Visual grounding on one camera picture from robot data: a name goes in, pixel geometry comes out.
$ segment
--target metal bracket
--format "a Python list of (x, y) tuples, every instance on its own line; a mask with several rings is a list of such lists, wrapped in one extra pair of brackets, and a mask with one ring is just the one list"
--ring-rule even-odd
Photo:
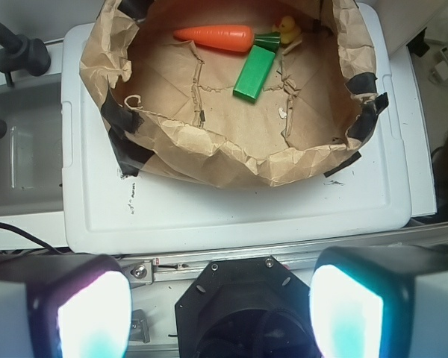
[(137, 261), (121, 268), (128, 278), (131, 288), (151, 285), (154, 282), (154, 272), (151, 260)]
[(130, 341), (150, 343), (148, 321), (143, 310), (133, 311), (131, 315)]

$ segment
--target paper bag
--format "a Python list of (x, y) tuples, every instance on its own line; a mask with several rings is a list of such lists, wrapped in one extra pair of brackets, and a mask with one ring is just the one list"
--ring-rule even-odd
[[(196, 47), (175, 29), (291, 15), (255, 104), (232, 95), (246, 54)], [(81, 58), (124, 175), (139, 170), (221, 188), (280, 186), (355, 159), (388, 105), (353, 0), (106, 0)]]

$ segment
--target black cable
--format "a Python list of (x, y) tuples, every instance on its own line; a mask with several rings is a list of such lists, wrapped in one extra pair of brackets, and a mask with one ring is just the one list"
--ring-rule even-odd
[(10, 225), (10, 224), (5, 224), (4, 222), (0, 222), (0, 229), (2, 230), (8, 230), (11, 231), (12, 233), (16, 233), (20, 236), (25, 237), (26, 239), (32, 241), (33, 243), (40, 245), (42, 248), (46, 248), (52, 252), (54, 252), (55, 254), (59, 254), (61, 255), (62, 253), (59, 252), (59, 250), (57, 250), (56, 248), (54, 248), (53, 246), (51, 246), (50, 244), (47, 244), (46, 242), (38, 239), (37, 237), (31, 235), (30, 233), (27, 233), (26, 231), (20, 229), (19, 227)]

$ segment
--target rubber duck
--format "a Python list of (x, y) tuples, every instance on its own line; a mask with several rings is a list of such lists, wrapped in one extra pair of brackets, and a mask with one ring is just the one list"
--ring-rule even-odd
[(274, 24), (272, 31), (281, 33), (282, 45), (288, 45), (302, 33), (302, 29), (296, 24), (296, 20), (292, 16), (282, 17)]

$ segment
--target light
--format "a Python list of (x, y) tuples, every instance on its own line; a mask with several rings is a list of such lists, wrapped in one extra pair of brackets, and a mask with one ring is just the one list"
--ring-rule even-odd
[(311, 323), (325, 358), (378, 357), (383, 299), (333, 265), (314, 273)]
[(121, 272), (105, 272), (58, 308), (63, 358), (123, 357), (130, 321), (129, 282)]

